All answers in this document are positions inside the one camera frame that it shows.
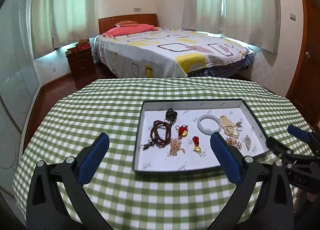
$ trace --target earring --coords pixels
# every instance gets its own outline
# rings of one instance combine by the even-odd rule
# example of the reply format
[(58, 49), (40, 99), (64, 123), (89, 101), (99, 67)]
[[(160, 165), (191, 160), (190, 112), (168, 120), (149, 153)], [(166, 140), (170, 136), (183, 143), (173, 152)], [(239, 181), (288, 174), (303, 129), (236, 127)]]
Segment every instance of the earring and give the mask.
[(248, 135), (245, 136), (245, 138), (242, 139), (242, 142), (245, 143), (245, 146), (247, 147), (247, 150), (250, 150), (251, 147), (251, 139)]
[(232, 146), (237, 147), (238, 150), (242, 149), (242, 144), (234, 138), (229, 137), (226, 139), (226, 142), (228, 145), (232, 145)]

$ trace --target green checkered tablecloth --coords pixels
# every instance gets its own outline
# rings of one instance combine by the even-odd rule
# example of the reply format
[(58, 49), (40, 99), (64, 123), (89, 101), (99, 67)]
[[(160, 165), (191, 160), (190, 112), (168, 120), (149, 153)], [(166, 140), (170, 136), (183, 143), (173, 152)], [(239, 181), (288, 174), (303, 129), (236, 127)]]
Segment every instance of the green checkered tablecloth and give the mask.
[[(142, 177), (132, 170), (132, 160), (144, 100), (212, 98), (243, 98), (268, 136), (298, 154), (311, 154), (306, 144), (287, 132), (290, 124), (310, 130), (301, 114), (289, 100), (256, 83), (211, 77), (97, 80), (60, 100), (41, 123), (13, 183), (18, 206), (25, 214), (37, 161), (60, 163), (105, 132), (110, 148), (84, 189), (114, 229), (207, 228), (235, 189), (224, 174)], [(272, 163), (274, 158), (268, 152), (259, 160)], [(260, 186), (257, 183), (242, 220), (252, 210)], [(63, 185), (59, 187), (71, 217), (79, 220)]]

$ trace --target patterned bed sheet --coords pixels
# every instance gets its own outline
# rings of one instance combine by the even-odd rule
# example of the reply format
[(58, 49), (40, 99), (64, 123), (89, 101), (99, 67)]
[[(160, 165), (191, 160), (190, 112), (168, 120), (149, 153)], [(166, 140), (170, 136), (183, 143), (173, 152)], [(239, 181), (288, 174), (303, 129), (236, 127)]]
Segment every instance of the patterned bed sheet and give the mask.
[(119, 78), (187, 77), (238, 63), (252, 53), (226, 38), (163, 28), (115, 38), (100, 35), (95, 47), (101, 62)]

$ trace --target ring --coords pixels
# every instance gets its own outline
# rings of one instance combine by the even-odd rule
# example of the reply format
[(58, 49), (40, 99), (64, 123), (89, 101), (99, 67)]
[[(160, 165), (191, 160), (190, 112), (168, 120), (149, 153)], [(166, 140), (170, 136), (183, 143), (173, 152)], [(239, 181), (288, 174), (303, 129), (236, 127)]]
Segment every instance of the ring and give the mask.
[[(216, 121), (217, 124), (218, 124), (218, 128), (216, 130), (205, 129), (201, 125), (201, 121), (204, 120), (204, 119), (211, 119), (211, 120)], [(203, 115), (203, 116), (199, 117), (198, 122), (197, 122), (197, 126), (198, 126), (198, 129), (200, 130), (200, 132), (202, 132), (202, 133), (204, 133), (206, 135), (212, 135), (215, 132), (220, 132), (221, 131), (222, 124), (221, 124), (219, 118), (208, 114), (208, 115)]]

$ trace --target tray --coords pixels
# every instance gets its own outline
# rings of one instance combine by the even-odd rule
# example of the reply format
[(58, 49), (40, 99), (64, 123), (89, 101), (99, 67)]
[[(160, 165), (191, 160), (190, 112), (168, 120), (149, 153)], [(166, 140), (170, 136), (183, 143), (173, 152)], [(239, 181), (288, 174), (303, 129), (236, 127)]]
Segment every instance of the tray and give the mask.
[[(178, 113), (178, 117), (172, 125), (172, 138), (178, 138), (176, 125), (188, 125), (188, 135), (181, 140), (181, 148), (185, 150), (185, 154), (178, 151), (177, 156), (171, 156), (169, 154), (170, 145), (165, 148), (154, 146), (143, 150), (143, 145), (147, 144), (150, 139), (153, 121), (164, 121), (165, 113), (169, 108), (173, 108)], [(243, 146), (240, 150), (242, 155), (255, 157), (269, 150), (266, 146), (267, 135), (265, 131), (243, 99), (145, 101), (138, 125), (132, 163), (133, 170), (144, 173), (170, 173), (220, 168), (220, 164), (210, 147), (211, 136), (201, 133), (197, 127), (198, 118), (204, 114), (212, 114), (218, 118), (226, 115), (233, 123), (242, 121), (243, 130), (239, 132), (238, 138)], [(215, 121), (209, 119), (203, 120), (201, 124), (211, 130), (218, 127)], [(158, 133), (164, 138), (164, 129), (158, 129)], [(225, 135), (223, 129), (220, 134), (224, 139), (229, 137)], [(246, 135), (251, 139), (249, 150), (244, 143)], [(193, 151), (193, 136), (199, 137), (201, 154)]]

